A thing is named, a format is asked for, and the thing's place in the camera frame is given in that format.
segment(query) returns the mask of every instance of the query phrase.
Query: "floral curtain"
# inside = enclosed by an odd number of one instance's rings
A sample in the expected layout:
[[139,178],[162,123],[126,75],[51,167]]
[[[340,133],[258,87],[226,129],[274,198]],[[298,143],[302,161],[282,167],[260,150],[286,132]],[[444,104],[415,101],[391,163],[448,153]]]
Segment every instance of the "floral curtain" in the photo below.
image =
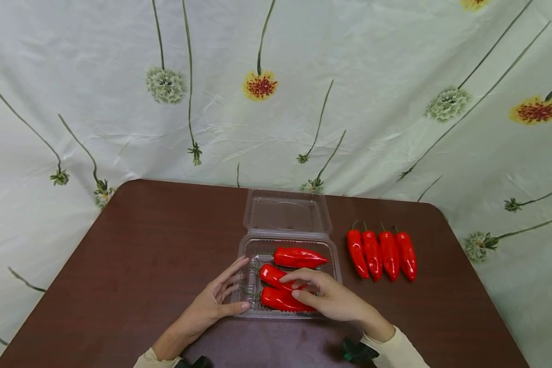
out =
[[136,178],[430,203],[552,366],[552,0],[0,2],[0,354]]

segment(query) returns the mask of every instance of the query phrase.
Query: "beige sleeve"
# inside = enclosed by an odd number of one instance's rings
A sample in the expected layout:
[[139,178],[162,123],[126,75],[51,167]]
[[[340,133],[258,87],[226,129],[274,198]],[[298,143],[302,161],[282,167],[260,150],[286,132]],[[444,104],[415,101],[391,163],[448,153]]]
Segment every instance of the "beige sleeve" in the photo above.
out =
[[395,326],[395,335],[387,342],[376,341],[366,334],[361,342],[380,354],[373,359],[378,368],[429,368],[411,341],[397,326]]
[[174,360],[157,360],[157,356],[152,348],[149,348],[142,356],[137,359],[133,368],[174,368],[182,358],[177,357]]

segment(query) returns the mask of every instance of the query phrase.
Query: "wrist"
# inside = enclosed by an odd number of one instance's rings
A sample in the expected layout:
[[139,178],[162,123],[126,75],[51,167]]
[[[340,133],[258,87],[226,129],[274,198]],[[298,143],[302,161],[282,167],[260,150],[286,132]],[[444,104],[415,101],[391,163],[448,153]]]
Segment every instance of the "wrist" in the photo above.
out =
[[187,335],[179,326],[171,325],[151,348],[158,360],[174,360],[188,345]]
[[386,342],[395,335],[395,326],[370,305],[360,313],[358,324],[366,335],[376,341]]

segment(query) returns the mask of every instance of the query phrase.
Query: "clear plastic container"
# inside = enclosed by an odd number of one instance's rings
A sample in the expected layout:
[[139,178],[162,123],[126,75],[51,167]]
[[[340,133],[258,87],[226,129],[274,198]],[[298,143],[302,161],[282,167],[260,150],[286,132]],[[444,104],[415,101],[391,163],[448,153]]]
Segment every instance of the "clear plastic container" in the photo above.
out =
[[[323,195],[272,190],[249,190],[244,226],[248,234],[241,239],[239,256],[250,258],[236,277],[240,288],[231,295],[231,302],[248,301],[250,309],[240,317],[315,318],[318,313],[296,313],[273,310],[260,303],[265,283],[258,270],[273,263],[278,247],[300,247],[318,252],[329,262],[316,270],[326,272],[341,283],[337,248],[329,239],[331,220]],[[276,266],[286,272],[294,268]]]

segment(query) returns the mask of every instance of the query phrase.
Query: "brown table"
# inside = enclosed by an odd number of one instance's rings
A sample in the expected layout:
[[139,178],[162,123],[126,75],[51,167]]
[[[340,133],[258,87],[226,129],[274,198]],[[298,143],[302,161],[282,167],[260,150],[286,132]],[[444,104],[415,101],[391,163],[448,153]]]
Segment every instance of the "brown table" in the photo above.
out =
[[[0,358],[0,368],[132,367],[245,235],[247,190],[132,181],[121,186]],[[407,334],[432,368],[527,367],[438,209],[327,197],[343,284]],[[357,218],[410,233],[419,261],[404,276],[359,279],[344,246]],[[340,342],[360,333],[327,320],[228,318],[185,352],[215,367],[352,367]]]

